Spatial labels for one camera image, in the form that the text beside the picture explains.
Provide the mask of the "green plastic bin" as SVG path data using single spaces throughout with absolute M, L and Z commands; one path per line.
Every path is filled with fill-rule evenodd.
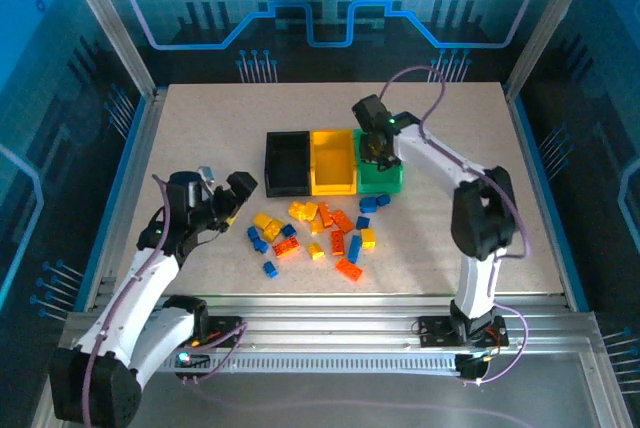
M 403 188 L 404 171 L 398 165 L 379 171 L 373 163 L 366 163 L 360 156 L 361 129 L 355 129 L 354 149 L 357 162 L 357 192 L 361 195 L 396 194 Z

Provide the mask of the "black plastic bin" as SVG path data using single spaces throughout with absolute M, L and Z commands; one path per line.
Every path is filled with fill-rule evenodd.
M 264 181 L 268 198 L 310 196 L 310 132 L 266 134 Z

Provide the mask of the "yellow plastic bin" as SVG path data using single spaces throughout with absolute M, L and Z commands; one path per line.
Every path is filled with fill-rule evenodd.
M 357 191 L 354 131 L 312 131 L 310 144 L 312 195 L 354 195 Z

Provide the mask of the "black control box with light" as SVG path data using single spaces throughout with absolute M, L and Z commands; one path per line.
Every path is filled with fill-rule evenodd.
M 207 354 L 179 352 L 175 356 L 176 369 L 204 369 L 211 366 L 211 358 Z

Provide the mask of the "aluminium side rail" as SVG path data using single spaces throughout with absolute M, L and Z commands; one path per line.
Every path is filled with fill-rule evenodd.
M 167 91 L 159 88 L 152 100 L 142 100 L 136 110 L 76 298 L 76 312 L 92 309 L 102 279 L 120 270 Z
M 524 104 L 519 95 L 516 95 L 513 99 L 508 97 L 505 97 L 505 99 L 519 139 L 546 236 L 557 265 L 566 303 L 572 311 L 589 312 L 590 305 L 581 283 Z

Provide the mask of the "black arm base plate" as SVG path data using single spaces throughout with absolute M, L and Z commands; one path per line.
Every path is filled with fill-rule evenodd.
M 503 317 L 496 316 L 494 322 L 472 335 L 467 341 L 453 329 L 447 316 L 421 316 L 410 328 L 419 339 L 422 348 L 508 348 L 510 345 L 506 323 Z
M 209 316 L 200 346 L 209 346 L 214 342 L 228 336 L 225 340 L 215 345 L 215 348 L 232 348 L 239 338 L 239 327 L 244 322 L 240 316 Z

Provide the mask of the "aluminium frame cross beam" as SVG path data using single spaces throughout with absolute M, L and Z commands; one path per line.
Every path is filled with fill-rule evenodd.
M 446 297 L 425 295 L 208 296 L 209 311 L 240 316 L 250 352 L 416 352 L 420 316 L 446 315 Z M 529 353 L 577 351 L 600 338 L 594 314 L 574 312 L 562 295 L 507 295 L 517 309 L 504 316 L 509 353 L 521 342 Z

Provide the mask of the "aluminium frame post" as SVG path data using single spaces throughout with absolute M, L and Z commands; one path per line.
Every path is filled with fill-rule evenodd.
M 85 0 L 136 88 L 154 100 L 156 85 L 111 0 Z
M 531 75 L 573 0 L 549 0 L 505 84 L 505 99 L 515 100 Z

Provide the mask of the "aluminium lower frame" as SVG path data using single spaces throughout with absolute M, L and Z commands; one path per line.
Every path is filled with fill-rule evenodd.
M 603 352 L 504 352 L 480 382 L 429 374 L 158 373 L 130 428 L 633 428 Z

